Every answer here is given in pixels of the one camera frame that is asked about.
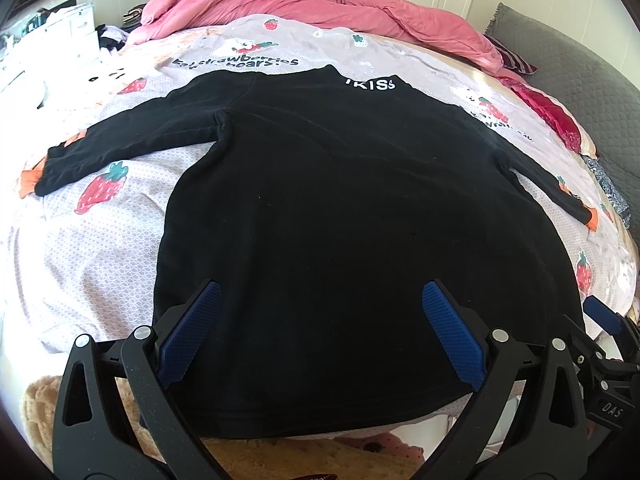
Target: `black long-sleeve shirt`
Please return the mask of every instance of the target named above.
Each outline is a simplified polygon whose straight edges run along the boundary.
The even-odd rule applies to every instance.
[[[434,278],[519,340],[545,343],[557,314],[582,323],[562,241],[512,170],[591,213],[397,76],[207,73],[52,148],[36,192],[208,140],[170,197],[154,291],[158,317],[206,278],[222,289],[218,325],[170,388],[201,435],[379,426],[468,393],[422,311]]]

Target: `sleeve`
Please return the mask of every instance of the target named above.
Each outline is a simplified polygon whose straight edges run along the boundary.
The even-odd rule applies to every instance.
[[[252,72],[217,70],[94,124],[84,136],[49,149],[35,193],[45,196],[111,162],[218,140],[228,126],[226,110],[254,80]]]
[[[536,186],[538,186],[546,195],[558,206],[564,209],[569,215],[585,224],[590,230],[595,231],[598,227],[598,214],[595,209],[584,205],[582,200],[576,198],[561,188],[560,182],[547,170],[542,168],[529,155],[521,152],[513,146],[508,140],[500,137],[501,150],[501,167],[503,171],[508,171],[513,175],[511,170],[526,176]],[[512,182],[516,179],[505,175]]]

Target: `pink blanket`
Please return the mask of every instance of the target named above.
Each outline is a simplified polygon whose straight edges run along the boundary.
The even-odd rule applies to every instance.
[[[321,28],[348,27],[465,57],[495,75],[502,57],[463,18],[405,0],[151,0],[128,42],[165,38],[177,30],[225,25],[249,14],[274,14]]]

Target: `plush fabric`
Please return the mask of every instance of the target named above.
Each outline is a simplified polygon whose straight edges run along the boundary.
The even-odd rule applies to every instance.
[[[582,136],[575,121],[542,92],[508,77],[498,80],[511,90],[558,134],[568,150],[580,153]]]
[[[505,67],[502,67],[500,70],[498,70],[498,72],[494,74],[494,77],[497,79],[500,79],[501,77],[509,77],[517,81],[518,83],[523,83],[523,84],[527,83],[526,79],[524,79],[520,74],[518,74],[517,72],[514,72],[513,70],[509,70],[508,68],[505,68]]]
[[[502,68],[495,47],[463,18],[405,0],[151,0],[128,43],[176,30],[223,25],[249,14],[274,14],[321,28],[348,27],[465,57],[489,74]]]
[[[640,90],[585,46],[504,4],[486,33],[539,67],[527,82],[562,102],[594,140],[640,242]]]
[[[120,398],[142,451],[162,460],[151,434],[139,424],[140,410],[129,382],[116,378]],[[22,419],[36,455],[52,469],[53,417],[60,377],[42,377],[22,398]],[[290,480],[309,474],[340,480],[405,480],[420,467],[411,458],[367,452],[335,440],[203,440],[234,480]]]
[[[491,36],[484,35],[491,43],[494,44],[494,47],[500,52],[502,56],[502,60],[504,61],[504,67],[509,70],[513,70],[522,75],[532,75],[535,74],[538,70],[538,67],[533,66],[528,63],[522,56],[519,56],[514,51],[506,48],[501,41],[492,38]]]

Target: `strawberry print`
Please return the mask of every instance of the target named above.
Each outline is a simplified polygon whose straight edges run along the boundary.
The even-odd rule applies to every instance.
[[[591,266],[587,263],[587,257],[583,252],[580,252],[580,259],[575,266],[575,279],[580,292],[588,296],[591,290]]]
[[[505,114],[503,114],[500,110],[498,110],[498,108],[496,108],[495,105],[491,101],[489,101],[489,99],[481,97],[479,101],[480,101],[480,105],[484,106],[487,109],[487,111],[496,119],[502,121],[504,124],[507,124],[509,122],[509,118]]]
[[[141,77],[136,79],[133,83],[130,83],[124,90],[120,90],[118,95],[131,94],[133,92],[139,92],[146,86],[146,79]]]
[[[82,192],[76,214],[83,215],[94,205],[101,202],[108,202],[115,197],[127,181],[129,168],[123,166],[122,162],[114,162],[109,166],[109,171],[95,177],[91,184]]]
[[[277,43],[273,43],[273,41],[265,41],[263,43],[257,43],[250,48],[235,48],[232,47],[231,50],[237,52],[238,54],[248,54],[249,52],[255,52],[256,50],[260,50],[261,48],[267,48],[268,46],[278,46]]]
[[[567,193],[567,195],[571,195],[571,191],[569,191],[569,188],[566,186],[564,178],[562,178],[560,175],[556,175],[556,179],[558,179],[558,186],[560,186],[560,189]]]
[[[278,20],[267,20],[264,22],[264,28],[267,30],[276,30],[278,28]]]
[[[613,216],[611,216],[611,213],[607,209],[607,206],[605,206],[602,202],[600,202],[600,209],[602,209],[602,212],[607,216],[607,218],[613,222]]]

